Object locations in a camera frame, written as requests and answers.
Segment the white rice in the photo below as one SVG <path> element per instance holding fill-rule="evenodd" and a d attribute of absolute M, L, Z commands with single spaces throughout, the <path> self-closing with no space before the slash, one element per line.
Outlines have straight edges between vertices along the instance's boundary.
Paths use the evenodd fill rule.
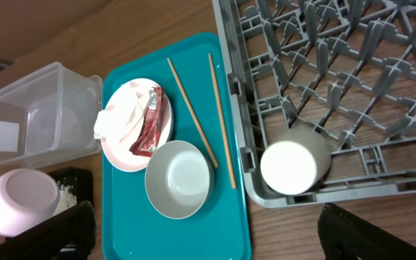
<path fill-rule="evenodd" d="M 70 207 L 77 204 L 77 197 L 74 195 L 74 187 L 72 185 L 64 185 L 58 182 L 59 201 L 55 209 L 54 215 L 57 215 Z"/>

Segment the small white cup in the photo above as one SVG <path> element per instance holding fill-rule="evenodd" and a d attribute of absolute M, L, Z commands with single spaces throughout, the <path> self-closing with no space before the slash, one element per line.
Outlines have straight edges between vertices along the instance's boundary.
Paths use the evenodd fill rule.
<path fill-rule="evenodd" d="M 320 181 L 331 165 L 329 143 L 307 128 L 288 129 L 261 156 L 266 184 L 284 195 L 298 195 Z"/>

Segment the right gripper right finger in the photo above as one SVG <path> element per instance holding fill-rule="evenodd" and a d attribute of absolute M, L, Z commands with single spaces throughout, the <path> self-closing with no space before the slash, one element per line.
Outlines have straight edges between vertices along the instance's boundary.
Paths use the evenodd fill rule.
<path fill-rule="evenodd" d="M 333 203 L 323 206 L 318 236 L 326 260 L 416 260 L 416 247 Z"/>

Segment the white napkin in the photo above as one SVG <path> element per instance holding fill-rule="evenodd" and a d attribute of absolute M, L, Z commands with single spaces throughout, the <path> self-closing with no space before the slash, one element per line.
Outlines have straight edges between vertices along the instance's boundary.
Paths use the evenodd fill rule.
<path fill-rule="evenodd" d="M 148 87 L 141 87 L 137 83 L 121 85 L 106 108 L 97 114 L 93 127 L 94 138 L 119 143 L 143 119 L 149 100 Z"/>

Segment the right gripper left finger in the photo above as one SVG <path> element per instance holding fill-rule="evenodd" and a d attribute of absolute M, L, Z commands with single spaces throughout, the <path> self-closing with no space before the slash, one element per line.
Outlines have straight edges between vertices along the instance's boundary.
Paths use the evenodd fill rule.
<path fill-rule="evenodd" d="M 0 244 L 0 259 L 51 259 L 64 246 L 77 245 L 76 259 L 95 246 L 97 224 L 90 201 L 77 205 Z"/>

